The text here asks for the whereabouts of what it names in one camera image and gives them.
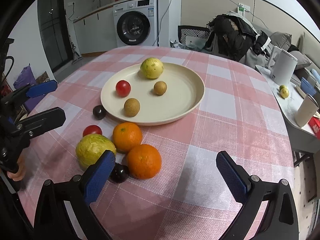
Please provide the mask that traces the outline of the person left hand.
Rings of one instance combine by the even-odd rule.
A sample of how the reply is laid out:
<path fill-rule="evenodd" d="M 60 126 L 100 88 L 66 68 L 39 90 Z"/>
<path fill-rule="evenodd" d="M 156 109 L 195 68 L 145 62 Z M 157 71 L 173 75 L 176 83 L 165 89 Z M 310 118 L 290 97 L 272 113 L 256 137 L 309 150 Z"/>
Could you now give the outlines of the person left hand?
<path fill-rule="evenodd" d="M 13 181 L 21 181 L 25 176 L 26 168 L 23 155 L 20 155 L 20 157 L 18 158 L 17 165 L 18 171 L 16 173 L 11 173 L 9 171 L 7 172 L 7 176 Z"/>

